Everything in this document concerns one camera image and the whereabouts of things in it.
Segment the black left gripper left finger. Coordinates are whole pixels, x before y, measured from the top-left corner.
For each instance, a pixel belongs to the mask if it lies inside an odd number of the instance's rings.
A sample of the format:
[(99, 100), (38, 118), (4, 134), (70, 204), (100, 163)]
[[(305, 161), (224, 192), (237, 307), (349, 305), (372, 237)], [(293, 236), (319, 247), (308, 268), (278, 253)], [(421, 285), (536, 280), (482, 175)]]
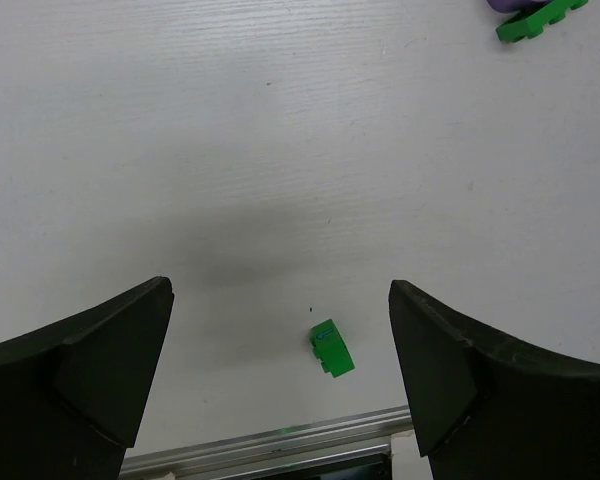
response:
[(115, 479), (134, 447), (174, 293), (154, 277), (0, 343), (0, 479)]

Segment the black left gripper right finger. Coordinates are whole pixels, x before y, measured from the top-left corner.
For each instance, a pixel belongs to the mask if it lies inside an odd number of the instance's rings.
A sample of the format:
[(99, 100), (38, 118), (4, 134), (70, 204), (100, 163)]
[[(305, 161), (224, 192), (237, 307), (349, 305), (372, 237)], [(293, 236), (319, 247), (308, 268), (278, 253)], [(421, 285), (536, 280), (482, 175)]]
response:
[(392, 282), (420, 455), (437, 479), (600, 479), (600, 364), (520, 340)]

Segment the small green lego brick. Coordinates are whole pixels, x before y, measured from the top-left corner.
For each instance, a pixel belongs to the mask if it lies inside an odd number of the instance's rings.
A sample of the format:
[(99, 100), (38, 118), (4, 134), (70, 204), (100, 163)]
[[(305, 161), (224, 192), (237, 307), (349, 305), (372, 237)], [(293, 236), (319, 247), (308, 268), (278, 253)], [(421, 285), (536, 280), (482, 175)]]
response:
[(352, 357), (336, 324), (325, 320), (311, 328), (309, 342), (323, 371), (338, 378), (355, 369)]

